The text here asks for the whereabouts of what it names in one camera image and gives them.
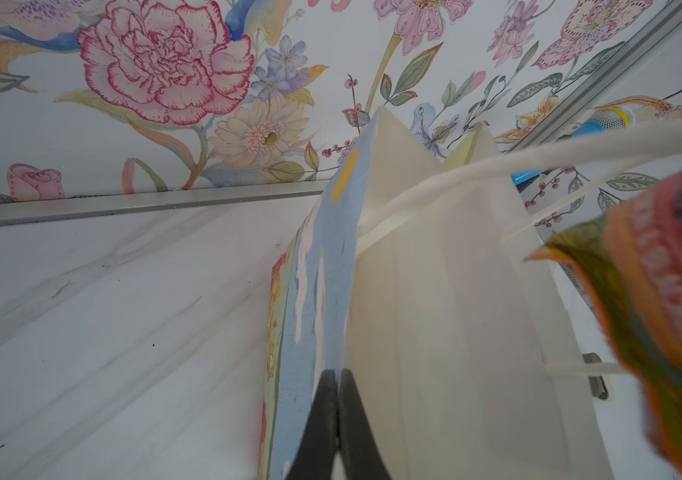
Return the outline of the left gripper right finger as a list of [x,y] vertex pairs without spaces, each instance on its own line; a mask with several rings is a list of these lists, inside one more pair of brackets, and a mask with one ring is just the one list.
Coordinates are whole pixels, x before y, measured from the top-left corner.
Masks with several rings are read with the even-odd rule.
[[338,435],[347,479],[391,480],[376,445],[353,372],[344,369],[338,389]]

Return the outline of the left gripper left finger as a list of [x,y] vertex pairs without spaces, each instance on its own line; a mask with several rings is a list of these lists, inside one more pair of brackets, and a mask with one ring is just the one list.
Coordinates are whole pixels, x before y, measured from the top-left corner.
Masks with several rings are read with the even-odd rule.
[[324,370],[287,480],[329,480],[338,450],[338,385],[336,372]]

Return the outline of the paper bag white green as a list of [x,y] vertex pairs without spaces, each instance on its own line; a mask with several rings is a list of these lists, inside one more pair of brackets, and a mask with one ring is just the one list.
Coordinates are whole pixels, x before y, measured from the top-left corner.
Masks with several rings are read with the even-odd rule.
[[588,381],[633,375],[512,176],[682,154],[682,119],[439,161],[380,109],[272,271],[261,479],[286,479],[319,377],[353,372],[391,479],[608,479]]

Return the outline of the orange Fox's candy bag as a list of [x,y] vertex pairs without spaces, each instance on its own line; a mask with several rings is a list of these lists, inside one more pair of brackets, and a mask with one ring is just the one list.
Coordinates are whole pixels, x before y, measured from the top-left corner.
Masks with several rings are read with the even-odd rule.
[[533,258],[574,271],[640,382],[648,441],[682,473],[682,171],[553,235]]

